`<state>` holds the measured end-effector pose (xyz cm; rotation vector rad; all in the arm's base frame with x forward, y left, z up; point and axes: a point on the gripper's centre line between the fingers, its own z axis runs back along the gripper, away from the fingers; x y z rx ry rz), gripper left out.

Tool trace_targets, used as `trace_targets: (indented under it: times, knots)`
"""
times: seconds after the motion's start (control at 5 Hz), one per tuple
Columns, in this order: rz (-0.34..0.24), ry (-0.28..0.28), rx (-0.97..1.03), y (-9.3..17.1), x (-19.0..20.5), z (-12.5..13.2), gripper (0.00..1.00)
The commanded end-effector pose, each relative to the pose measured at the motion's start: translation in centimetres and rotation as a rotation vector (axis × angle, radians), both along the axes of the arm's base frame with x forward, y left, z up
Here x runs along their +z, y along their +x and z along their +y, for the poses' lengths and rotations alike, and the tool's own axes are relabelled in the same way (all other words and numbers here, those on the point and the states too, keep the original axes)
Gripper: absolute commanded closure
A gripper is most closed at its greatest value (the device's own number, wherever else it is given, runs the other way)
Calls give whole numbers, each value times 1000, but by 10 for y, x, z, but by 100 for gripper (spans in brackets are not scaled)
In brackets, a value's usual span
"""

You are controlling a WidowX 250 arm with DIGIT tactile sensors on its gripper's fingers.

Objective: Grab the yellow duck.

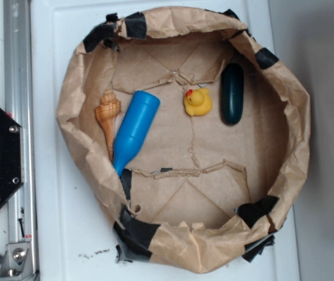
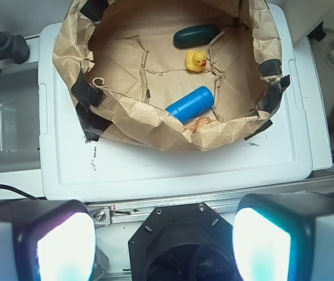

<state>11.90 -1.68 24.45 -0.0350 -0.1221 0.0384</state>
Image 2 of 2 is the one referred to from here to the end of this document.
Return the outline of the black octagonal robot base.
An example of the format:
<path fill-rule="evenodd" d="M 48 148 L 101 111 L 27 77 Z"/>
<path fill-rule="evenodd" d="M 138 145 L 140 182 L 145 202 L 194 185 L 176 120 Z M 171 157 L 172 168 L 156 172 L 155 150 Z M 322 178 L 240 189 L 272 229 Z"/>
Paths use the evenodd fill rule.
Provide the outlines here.
<path fill-rule="evenodd" d="M 128 241 L 133 280 L 241 280 L 233 226 L 205 203 L 155 208 Z"/>

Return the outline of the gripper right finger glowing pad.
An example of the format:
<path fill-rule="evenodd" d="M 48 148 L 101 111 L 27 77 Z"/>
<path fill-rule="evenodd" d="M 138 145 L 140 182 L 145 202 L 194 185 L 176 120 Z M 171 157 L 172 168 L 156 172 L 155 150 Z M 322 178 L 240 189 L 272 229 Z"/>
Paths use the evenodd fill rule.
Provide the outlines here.
<path fill-rule="evenodd" d="M 243 280 L 334 280 L 334 192 L 245 195 L 233 251 Z"/>

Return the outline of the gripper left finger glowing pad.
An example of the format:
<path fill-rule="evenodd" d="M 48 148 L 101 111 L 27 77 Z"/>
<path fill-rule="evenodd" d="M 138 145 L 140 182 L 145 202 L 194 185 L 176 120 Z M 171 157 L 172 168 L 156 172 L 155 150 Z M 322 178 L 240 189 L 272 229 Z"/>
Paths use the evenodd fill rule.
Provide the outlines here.
<path fill-rule="evenodd" d="M 0 200 L 0 280 L 89 280 L 96 231 L 77 200 Z"/>

